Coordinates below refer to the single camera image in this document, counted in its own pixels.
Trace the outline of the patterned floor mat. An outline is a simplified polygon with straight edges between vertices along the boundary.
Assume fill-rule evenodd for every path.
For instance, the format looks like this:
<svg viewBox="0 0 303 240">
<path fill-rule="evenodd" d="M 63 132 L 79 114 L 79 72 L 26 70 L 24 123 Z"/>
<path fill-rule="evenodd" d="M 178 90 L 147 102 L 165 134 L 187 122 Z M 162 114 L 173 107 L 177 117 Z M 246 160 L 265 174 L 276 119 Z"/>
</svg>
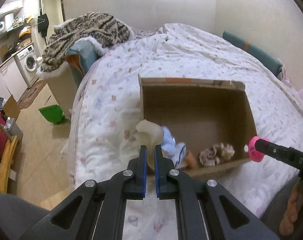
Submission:
<svg viewBox="0 0 303 240">
<path fill-rule="evenodd" d="M 45 80 L 40 80 L 37 81 L 31 88 L 25 90 L 24 94 L 18 102 L 19 108 L 26 109 L 30 107 L 46 84 L 47 83 Z"/>
</svg>

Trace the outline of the cardboard laundry box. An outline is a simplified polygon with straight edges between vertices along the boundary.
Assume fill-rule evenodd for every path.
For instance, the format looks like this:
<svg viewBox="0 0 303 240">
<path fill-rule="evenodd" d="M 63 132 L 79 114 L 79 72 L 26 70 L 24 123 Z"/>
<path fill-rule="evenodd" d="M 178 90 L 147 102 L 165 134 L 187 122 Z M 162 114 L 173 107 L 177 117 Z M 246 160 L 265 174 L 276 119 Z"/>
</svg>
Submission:
<svg viewBox="0 0 303 240">
<path fill-rule="evenodd" d="M 64 115 L 71 119 L 73 102 L 78 87 L 72 76 L 69 64 L 65 61 L 57 74 L 47 77 L 45 80 Z"/>
</svg>

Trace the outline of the yellow wooden chair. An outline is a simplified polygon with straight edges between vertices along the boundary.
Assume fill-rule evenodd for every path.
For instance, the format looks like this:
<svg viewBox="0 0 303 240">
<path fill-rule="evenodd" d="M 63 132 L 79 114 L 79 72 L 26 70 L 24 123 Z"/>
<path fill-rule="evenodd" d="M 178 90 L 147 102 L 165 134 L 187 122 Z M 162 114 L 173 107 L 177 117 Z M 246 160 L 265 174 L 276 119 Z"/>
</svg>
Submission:
<svg viewBox="0 0 303 240">
<path fill-rule="evenodd" d="M 19 140 L 15 135 L 7 139 L 5 149 L 0 160 L 0 193 L 7 193 L 8 180 L 16 181 L 17 173 L 11 169 L 13 157 Z"/>
</svg>

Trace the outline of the teal cushion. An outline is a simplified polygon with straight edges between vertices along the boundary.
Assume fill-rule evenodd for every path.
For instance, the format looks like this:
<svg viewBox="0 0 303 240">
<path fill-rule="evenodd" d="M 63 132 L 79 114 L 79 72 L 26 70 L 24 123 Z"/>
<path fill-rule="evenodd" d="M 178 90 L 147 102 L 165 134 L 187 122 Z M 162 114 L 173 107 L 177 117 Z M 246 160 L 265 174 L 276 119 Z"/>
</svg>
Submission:
<svg viewBox="0 0 303 240">
<path fill-rule="evenodd" d="M 78 86 L 89 72 L 92 64 L 100 58 L 101 55 L 95 51 L 94 45 L 88 40 L 77 42 L 66 51 L 65 61 L 68 63 Z"/>
</svg>

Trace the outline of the white kitchen cabinet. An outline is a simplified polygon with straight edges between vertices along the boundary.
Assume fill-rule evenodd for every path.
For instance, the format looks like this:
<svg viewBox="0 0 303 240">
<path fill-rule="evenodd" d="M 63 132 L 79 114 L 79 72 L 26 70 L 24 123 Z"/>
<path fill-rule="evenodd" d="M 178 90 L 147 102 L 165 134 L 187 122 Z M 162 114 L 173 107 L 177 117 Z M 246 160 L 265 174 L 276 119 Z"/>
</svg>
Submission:
<svg viewBox="0 0 303 240">
<path fill-rule="evenodd" d="M 0 97 L 8 100 L 13 96 L 19 102 L 25 90 L 27 84 L 15 59 L 11 58 L 0 67 Z"/>
</svg>

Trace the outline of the brown cardboard box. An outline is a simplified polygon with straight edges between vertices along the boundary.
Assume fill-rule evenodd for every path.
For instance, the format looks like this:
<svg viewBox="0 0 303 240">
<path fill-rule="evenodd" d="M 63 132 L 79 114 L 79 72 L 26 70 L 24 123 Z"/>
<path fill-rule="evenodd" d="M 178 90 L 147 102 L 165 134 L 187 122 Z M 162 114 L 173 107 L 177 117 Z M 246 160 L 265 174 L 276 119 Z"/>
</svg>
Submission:
<svg viewBox="0 0 303 240">
<path fill-rule="evenodd" d="M 169 128 L 195 156 L 198 168 L 184 169 L 191 177 L 221 173 L 250 161 L 245 146 L 257 132 L 244 83 L 139 76 L 139 84 L 143 118 Z M 220 142 L 233 146 L 232 159 L 201 166 L 200 152 Z"/>
</svg>

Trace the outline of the grey trash bin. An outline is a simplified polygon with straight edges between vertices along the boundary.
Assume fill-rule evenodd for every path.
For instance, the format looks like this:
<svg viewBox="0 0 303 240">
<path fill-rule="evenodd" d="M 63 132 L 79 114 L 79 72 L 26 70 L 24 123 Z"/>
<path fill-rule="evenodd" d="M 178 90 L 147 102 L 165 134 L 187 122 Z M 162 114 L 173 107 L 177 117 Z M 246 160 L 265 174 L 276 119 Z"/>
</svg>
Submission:
<svg viewBox="0 0 303 240">
<path fill-rule="evenodd" d="M 14 118 L 8 117 L 6 120 L 6 131 L 11 135 L 11 136 L 17 136 L 18 141 L 21 142 L 23 138 L 23 132 L 17 125 L 16 121 Z"/>
</svg>

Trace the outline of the black hanging garment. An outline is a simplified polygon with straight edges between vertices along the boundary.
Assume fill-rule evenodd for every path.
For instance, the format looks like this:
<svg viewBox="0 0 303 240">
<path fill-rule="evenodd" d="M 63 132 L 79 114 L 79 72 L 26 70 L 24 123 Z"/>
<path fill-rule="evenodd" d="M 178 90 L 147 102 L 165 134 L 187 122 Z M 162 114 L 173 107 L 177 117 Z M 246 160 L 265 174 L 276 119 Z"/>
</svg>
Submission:
<svg viewBox="0 0 303 240">
<path fill-rule="evenodd" d="M 38 16 L 37 28 L 38 28 L 38 33 L 41 34 L 41 37 L 45 38 L 47 36 L 47 31 L 49 28 L 49 19 L 47 17 L 47 14 L 42 14 Z"/>
</svg>

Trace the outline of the green dustpan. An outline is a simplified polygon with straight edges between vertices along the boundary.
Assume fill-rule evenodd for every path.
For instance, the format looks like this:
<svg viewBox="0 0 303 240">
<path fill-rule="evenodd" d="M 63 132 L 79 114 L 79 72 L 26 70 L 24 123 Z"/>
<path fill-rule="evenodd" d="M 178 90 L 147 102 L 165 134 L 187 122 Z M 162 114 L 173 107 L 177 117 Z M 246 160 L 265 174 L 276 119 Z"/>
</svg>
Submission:
<svg viewBox="0 0 303 240">
<path fill-rule="evenodd" d="M 58 105 L 46 106 L 39 109 L 40 114 L 50 123 L 57 124 L 65 119 L 63 110 Z"/>
</svg>

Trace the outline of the orange plush toy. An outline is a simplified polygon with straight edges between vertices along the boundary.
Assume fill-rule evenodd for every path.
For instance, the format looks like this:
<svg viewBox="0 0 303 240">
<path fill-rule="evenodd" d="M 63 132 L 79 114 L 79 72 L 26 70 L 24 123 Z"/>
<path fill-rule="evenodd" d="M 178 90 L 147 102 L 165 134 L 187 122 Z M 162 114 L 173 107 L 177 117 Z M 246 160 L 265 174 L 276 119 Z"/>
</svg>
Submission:
<svg viewBox="0 0 303 240">
<path fill-rule="evenodd" d="M 279 226 L 279 232 L 282 236 L 290 236 L 294 233 L 295 226 L 299 215 L 297 209 L 297 200 L 298 200 L 298 183 L 296 183 L 291 191 L 287 210 L 284 213 L 283 219 Z"/>
</svg>

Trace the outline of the cream white scrunchie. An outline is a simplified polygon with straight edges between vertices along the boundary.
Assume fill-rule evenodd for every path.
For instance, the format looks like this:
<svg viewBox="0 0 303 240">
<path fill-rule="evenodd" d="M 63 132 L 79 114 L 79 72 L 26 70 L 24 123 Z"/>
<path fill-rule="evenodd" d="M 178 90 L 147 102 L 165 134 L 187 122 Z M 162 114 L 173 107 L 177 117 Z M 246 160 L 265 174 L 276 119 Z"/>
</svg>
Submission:
<svg viewBox="0 0 303 240">
<path fill-rule="evenodd" d="M 220 143 L 216 146 L 216 155 L 220 158 L 221 162 L 227 162 L 234 156 L 235 150 L 230 144 Z"/>
</svg>

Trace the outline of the white washing machine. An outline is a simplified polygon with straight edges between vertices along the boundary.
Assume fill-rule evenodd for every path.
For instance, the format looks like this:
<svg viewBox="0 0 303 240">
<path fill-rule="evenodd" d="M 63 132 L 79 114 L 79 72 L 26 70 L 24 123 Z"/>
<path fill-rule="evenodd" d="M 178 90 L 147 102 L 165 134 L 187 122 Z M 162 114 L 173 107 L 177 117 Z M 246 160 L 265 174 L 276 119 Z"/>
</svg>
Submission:
<svg viewBox="0 0 303 240">
<path fill-rule="evenodd" d="M 38 79 L 37 70 L 39 64 L 33 44 L 30 44 L 14 55 L 14 60 L 25 80 L 27 87 L 31 88 Z"/>
</svg>

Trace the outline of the grey trouser leg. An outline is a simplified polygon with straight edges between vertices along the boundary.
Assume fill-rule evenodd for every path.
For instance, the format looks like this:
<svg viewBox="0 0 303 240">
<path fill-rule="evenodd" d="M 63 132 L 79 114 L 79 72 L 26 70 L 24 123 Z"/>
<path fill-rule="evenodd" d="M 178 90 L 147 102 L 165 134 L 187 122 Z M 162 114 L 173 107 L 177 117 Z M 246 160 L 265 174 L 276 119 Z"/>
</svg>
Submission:
<svg viewBox="0 0 303 240">
<path fill-rule="evenodd" d="M 19 239 L 48 213 L 19 197 L 0 193 L 0 239 Z"/>
</svg>

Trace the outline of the teal headboard pad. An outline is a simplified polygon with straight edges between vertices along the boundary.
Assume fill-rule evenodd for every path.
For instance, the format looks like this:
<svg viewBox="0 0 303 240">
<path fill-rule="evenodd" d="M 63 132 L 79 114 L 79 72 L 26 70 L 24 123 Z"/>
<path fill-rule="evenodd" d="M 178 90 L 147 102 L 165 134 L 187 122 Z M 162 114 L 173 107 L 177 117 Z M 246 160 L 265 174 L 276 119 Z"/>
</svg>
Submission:
<svg viewBox="0 0 303 240">
<path fill-rule="evenodd" d="M 222 38 L 231 44 L 233 44 L 235 47 L 242 49 L 243 51 L 246 51 L 248 54 L 255 57 L 257 60 L 259 60 L 270 72 L 274 74 L 274 76 L 278 76 L 280 72 L 282 71 L 282 64 L 272 58 L 269 54 L 267 54 L 262 49 L 258 48 L 255 45 L 252 45 L 249 42 L 246 42 L 245 40 L 233 35 L 232 33 L 229 33 L 227 31 L 224 31 L 222 34 Z"/>
</svg>

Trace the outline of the patterned knit blanket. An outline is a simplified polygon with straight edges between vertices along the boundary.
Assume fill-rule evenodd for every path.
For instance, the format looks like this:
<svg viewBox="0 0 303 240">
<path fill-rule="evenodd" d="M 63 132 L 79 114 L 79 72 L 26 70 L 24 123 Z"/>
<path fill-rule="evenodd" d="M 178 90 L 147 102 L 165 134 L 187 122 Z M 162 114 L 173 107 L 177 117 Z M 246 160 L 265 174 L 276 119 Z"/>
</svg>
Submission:
<svg viewBox="0 0 303 240">
<path fill-rule="evenodd" d="M 89 41 L 95 52 L 103 56 L 107 48 L 135 39 L 135 33 L 127 24 L 102 12 L 88 12 L 53 28 L 54 34 L 47 42 L 37 70 L 42 79 L 60 75 L 66 52 L 81 41 Z"/>
</svg>

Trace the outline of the beige cylinder toy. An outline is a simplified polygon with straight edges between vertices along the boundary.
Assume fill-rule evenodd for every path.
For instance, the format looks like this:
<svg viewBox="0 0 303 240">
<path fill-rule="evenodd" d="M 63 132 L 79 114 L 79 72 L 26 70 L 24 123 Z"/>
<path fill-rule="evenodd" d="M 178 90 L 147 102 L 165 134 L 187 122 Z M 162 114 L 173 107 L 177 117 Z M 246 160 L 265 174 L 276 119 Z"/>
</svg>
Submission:
<svg viewBox="0 0 303 240">
<path fill-rule="evenodd" d="M 186 163 L 187 167 L 189 169 L 196 169 L 198 168 L 198 162 L 195 158 L 195 156 L 188 151 L 184 156 L 184 162 Z"/>
</svg>

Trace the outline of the small cardboard box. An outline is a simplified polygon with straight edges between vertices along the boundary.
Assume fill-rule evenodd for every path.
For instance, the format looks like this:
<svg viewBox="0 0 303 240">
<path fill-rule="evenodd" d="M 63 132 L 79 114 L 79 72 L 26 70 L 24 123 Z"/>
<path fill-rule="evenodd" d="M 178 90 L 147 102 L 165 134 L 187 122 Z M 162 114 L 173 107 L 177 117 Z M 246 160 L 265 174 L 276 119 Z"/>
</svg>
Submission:
<svg viewBox="0 0 303 240">
<path fill-rule="evenodd" d="M 18 103 L 15 101 L 13 95 L 11 95 L 8 98 L 8 100 L 5 102 L 3 111 L 7 117 L 17 120 L 17 118 L 20 114 L 20 108 L 18 106 Z"/>
</svg>

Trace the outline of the pink silicone toy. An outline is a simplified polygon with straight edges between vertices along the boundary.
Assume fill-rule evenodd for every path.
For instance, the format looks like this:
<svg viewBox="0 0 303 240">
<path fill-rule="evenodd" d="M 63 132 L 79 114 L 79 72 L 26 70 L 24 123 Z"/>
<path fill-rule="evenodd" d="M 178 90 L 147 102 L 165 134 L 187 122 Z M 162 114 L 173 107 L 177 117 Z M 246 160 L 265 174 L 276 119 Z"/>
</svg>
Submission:
<svg viewBox="0 0 303 240">
<path fill-rule="evenodd" d="M 248 144 L 248 156 L 250 157 L 250 159 L 256 163 L 259 163 L 263 160 L 265 154 L 263 154 L 262 152 L 259 152 L 258 150 L 256 150 L 255 148 L 255 143 L 260 139 L 260 137 L 255 136 L 253 137 L 249 144 Z"/>
</svg>

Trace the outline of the light blue plush toy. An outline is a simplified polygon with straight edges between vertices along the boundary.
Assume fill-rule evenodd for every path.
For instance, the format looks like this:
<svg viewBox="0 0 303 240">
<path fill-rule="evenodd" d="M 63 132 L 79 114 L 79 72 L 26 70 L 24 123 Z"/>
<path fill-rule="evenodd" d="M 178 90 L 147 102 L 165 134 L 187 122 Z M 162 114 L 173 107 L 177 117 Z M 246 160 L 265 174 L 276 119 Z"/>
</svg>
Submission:
<svg viewBox="0 0 303 240">
<path fill-rule="evenodd" d="M 166 126 L 162 126 L 162 128 L 164 136 L 161 148 L 163 152 L 167 152 L 166 157 L 173 162 L 174 167 L 177 169 L 187 167 L 187 163 L 184 161 L 187 152 L 186 144 L 184 142 L 176 142 L 170 130 Z"/>
</svg>

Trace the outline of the beige lace scrunchie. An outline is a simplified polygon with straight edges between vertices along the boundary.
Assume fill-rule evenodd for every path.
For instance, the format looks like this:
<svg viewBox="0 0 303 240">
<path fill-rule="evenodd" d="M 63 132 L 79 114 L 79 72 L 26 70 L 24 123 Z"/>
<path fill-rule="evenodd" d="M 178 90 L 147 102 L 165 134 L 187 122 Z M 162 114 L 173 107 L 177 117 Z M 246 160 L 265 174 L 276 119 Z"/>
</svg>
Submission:
<svg viewBox="0 0 303 240">
<path fill-rule="evenodd" d="M 220 158 L 222 147 L 220 144 L 213 145 L 200 152 L 199 161 L 204 167 L 213 167 L 222 163 Z"/>
</svg>

